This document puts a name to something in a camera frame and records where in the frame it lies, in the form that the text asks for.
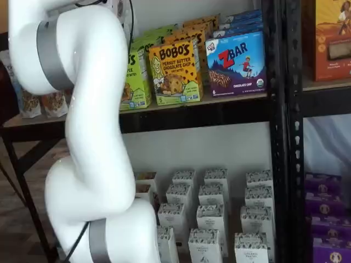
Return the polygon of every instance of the bobo's box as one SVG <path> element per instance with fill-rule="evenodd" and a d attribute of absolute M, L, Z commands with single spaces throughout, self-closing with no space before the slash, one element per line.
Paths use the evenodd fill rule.
<path fill-rule="evenodd" d="M 351 218 L 312 215 L 311 232 L 318 236 L 351 239 Z"/>
<path fill-rule="evenodd" d="M 342 177 L 330 174 L 306 173 L 305 189 L 310 192 L 340 195 Z"/>
<path fill-rule="evenodd" d="M 351 242 L 340 239 L 313 238 L 313 263 L 351 262 Z"/>
<path fill-rule="evenodd" d="M 307 214 L 346 215 L 346 209 L 342 198 L 326 193 L 307 192 L 305 194 L 305 211 Z"/>
<path fill-rule="evenodd" d="M 151 89 L 144 59 L 144 50 L 131 50 L 128 58 L 126 83 L 120 110 L 146 108 L 151 103 Z"/>
<path fill-rule="evenodd" d="M 262 32 L 210 39 L 206 53 L 213 96 L 265 92 Z"/>
<path fill-rule="evenodd" d="M 200 101 L 203 95 L 197 39 L 149 49 L 158 105 Z"/>

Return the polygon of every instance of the blue box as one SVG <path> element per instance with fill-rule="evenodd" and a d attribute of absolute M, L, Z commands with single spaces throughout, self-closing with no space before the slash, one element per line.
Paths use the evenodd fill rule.
<path fill-rule="evenodd" d="M 213 96 L 266 91 L 262 31 L 206 41 Z"/>
<path fill-rule="evenodd" d="M 236 15 L 229 15 L 224 19 L 223 23 L 232 23 L 241 20 L 257 18 L 259 16 L 262 16 L 262 11 L 260 9 L 256 9 L 253 11 L 247 11 Z"/>

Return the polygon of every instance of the black cable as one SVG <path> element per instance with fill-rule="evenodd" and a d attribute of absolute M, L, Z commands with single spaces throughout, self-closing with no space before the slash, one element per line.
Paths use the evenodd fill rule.
<path fill-rule="evenodd" d="M 99 4 L 99 3 L 106 4 L 107 0 L 96 0 L 95 2 L 90 3 L 90 4 L 76 4 L 76 6 L 77 7 L 87 7 L 88 5 L 95 5 L 95 4 Z"/>
<path fill-rule="evenodd" d="M 79 242 L 81 241 L 81 239 L 83 237 L 83 234 L 87 230 L 89 224 L 90 224 L 90 222 L 86 222 L 85 225 L 83 226 L 83 229 L 82 229 L 81 233 L 79 234 L 77 240 L 73 244 L 73 247 L 72 247 L 71 251 L 68 253 L 67 257 L 65 258 L 64 263 L 69 263 L 69 260 L 70 260 L 70 258 L 72 256 L 73 252 L 76 250 L 76 248 L 77 248 Z"/>

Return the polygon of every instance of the white product box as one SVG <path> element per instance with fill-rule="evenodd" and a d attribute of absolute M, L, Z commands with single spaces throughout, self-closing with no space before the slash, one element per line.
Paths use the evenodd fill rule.
<path fill-rule="evenodd" d="M 238 263 L 269 263 L 264 236 L 256 233 L 236 233 L 235 259 Z"/>
<path fill-rule="evenodd" d="M 243 233 L 265 233 L 270 262 L 275 262 L 275 242 L 271 207 L 244 206 L 240 210 Z"/>
<path fill-rule="evenodd" d="M 171 184 L 166 192 L 169 204 L 184 204 L 189 226 L 196 226 L 196 207 L 193 202 L 193 188 L 186 183 Z"/>
<path fill-rule="evenodd" d="M 227 208 L 223 197 L 223 185 L 220 183 L 213 182 L 211 184 L 201 185 L 199 190 L 199 201 L 200 205 L 222 204 L 224 205 L 225 214 L 227 214 Z"/>
<path fill-rule="evenodd" d="M 246 174 L 246 184 L 248 187 L 265 185 L 271 186 L 274 195 L 273 176 L 270 170 L 254 171 Z"/>
<path fill-rule="evenodd" d="M 192 229 L 189 237 L 192 263 L 222 263 L 218 230 Z"/>
<path fill-rule="evenodd" d="M 158 174 L 154 171 L 135 173 L 135 183 L 142 185 L 150 185 L 154 194 L 154 202 L 156 209 L 160 206 L 162 200 L 161 194 L 161 180 Z"/>
<path fill-rule="evenodd" d="M 217 182 L 223 185 L 223 196 L 226 202 L 225 206 L 231 214 L 231 198 L 228 188 L 228 170 L 227 169 L 210 169 L 205 172 L 205 184 Z"/>
<path fill-rule="evenodd" d="M 245 189 L 245 204 L 249 205 L 260 205 L 272 208 L 273 216 L 273 235 L 275 237 L 275 209 L 274 209 L 274 197 L 271 186 L 252 186 Z"/>
<path fill-rule="evenodd" d="M 189 226 L 184 204 L 161 204 L 157 214 L 161 226 L 173 227 L 178 251 L 187 253 L 189 251 Z"/>
<path fill-rule="evenodd" d="M 224 216 L 224 206 L 200 205 L 196 213 L 197 225 L 203 229 L 217 229 L 222 255 L 228 257 L 228 222 Z"/>
<path fill-rule="evenodd" d="M 161 263 L 179 263 L 176 240 L 172 227 L 157 227 L 158 251 Z"/>
<path fill-rule="evenodd" d="M 154 194 L 151 190 L 150 185 L 137 184 L 137 189 L 135 191 L 135 197 L 144 199 L 155 208 Z"/>

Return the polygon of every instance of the snack box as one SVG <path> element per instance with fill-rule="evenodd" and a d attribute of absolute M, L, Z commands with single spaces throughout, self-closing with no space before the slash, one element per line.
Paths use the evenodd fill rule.
<path fill-rule="evenodd" d="M 266 67 L 262 32 L 206 41 L 213 96 L 266 91 Z"/>
<path fill-rule="evenodd" d="M 154 194 L 151 190 L 150 185 L 137 184 L 135 197 L 144 199 L 150 202 L 150 204 L 152 204 L 153 207 L 155 207 Z"/>
<path fill-rule="evenodd" d="M 156 172 L 141 172 L 135 173 L 135 183 L 142 185 L 150 185 L 152 193 L 154 195 L 155 207 L 160 206 L 160 201 L 165 201 L 165 198 L 161 196 L 161 180 Z"/>
<path fill-rule="evenodd" d="M 219 18 L 220 18 L 220 14 L 210 15 L 210 16 L 206 16 L 204 18 L 192 19 L 192 20 L 184 22 L 183 27 L 190 26 L 190 25 L 196 25 L 196 24 L 203 24 L 203 23 L 211 21 L 213 24 L 213 29 L 217 30 L 218 25 L 219 25 Z"/>
<path fill-rule="evenodd" d="M 222 184 L 225 207 L 228 209 L 229 214 L 231 214 L 231 197 L 228 188 L 228 170 L 222 168 L 206 170 L 204 181 L 206 184 L 213 182 Z"/>
<path fill-rule="evenodd" d="M 273 235 L 275 237 L 275 207 L 273 190 L 271 186 L 252 186 L 245 189 L 245 204 L 270 207 L 273 216 Z"/>
<path fill-rule="evenodd" d="M 232 35 L 240 35 L 250 32 L 256 32 L 263 29 L 263 24 L 257 24 L 248 27 L 239 27 L 239 28 L 229 28 L 225 30 L 218 30 L 214 31 L 212 37 L 213 38 L 220 38 L 225 36 L 232 36 Z"/>
<path fill-rule="evenodd" d="M 342 177 L 331 174 L 317 174 L 307 172 L 304 186 L 310 192 L 329 193 L 334 195 L 341 194 Z"/>
<path fill-rule="evenodd" d="M 147 108 L 151 103 L 151 89 L 146 70 L 144 50 L 132 49 L 128 58 L 128 71 L 124 84 L 121 111 Z"/>
<path fill-rule="evenodd" d="M 203 95 L 197 39 L 150 48 L 158 105 L 200 101 Z"/>
<path fill-rule="evenodd" d="M 217 229 L 222 255 L 228 257 L 228 221 L 224 214 L 224 206 L 200 205 L 196 213 L 197 225 L 202 229 Z"/>
<path fill-rule="evenodd" d="M 267 237 L 269 260 L 275 262 L 275 242 L 272 217 L 271 207 L 251 205 L 241 207 L 240 209 L 243 233 L 265 233 Z"/>
<path fill-rule="evenodd" d="M 161 226 L 173 227 L 178 252 L 187 253 L 189 251 L 189 226 L 184 204 L 163 203 L 157 214 Z"/>
<path fill-rule="evenodd" d="M 268 247 L 264 234 L 235 233 L 235 259 L 238 263 L 268 263 Z"/>
<path fill-rule="evenodd" d="M 169 204 L 184 204 L 190 227 L 196 226 L 196 207 L 193 202 L 193 188 L 186 183 L 171 184 L 166 192 Z"/>
<path fill-rule="evenodd" d="M 176 240 L 172 227 L 157 226 L 158 252 L 161 263 L 179 263 Z"/>
<path fill-rule="evenodd" d="M 223 23 L 232 23 L 238 22 L 242 20 L 253 19 L 257 17 L 262 17 L 262 11 L 260 9 L 242 12 L 240 14 L 235 15 L 228 15 L 224 20 Z"/>
<path fill-rule="evenodd" d="M 346 208 L 342 197 L 326 193 L 306 192 L 305 211 L 307 214 L 346 215 Z"/>
<path fill-rule="evenodd" d="M 192 263 L 222 263 L 218 230 L 191 229 L 189 249 Z"/>
<path fill-rule="evenodd" d="M 313 238 L 313 263 L 351 262 L 351 241 Z"/>
<path fill-rule="evenodd" d="M 351 239 L 351 218 L 345 216 L 312 215 L 311 232 L 330 238 Z"/>

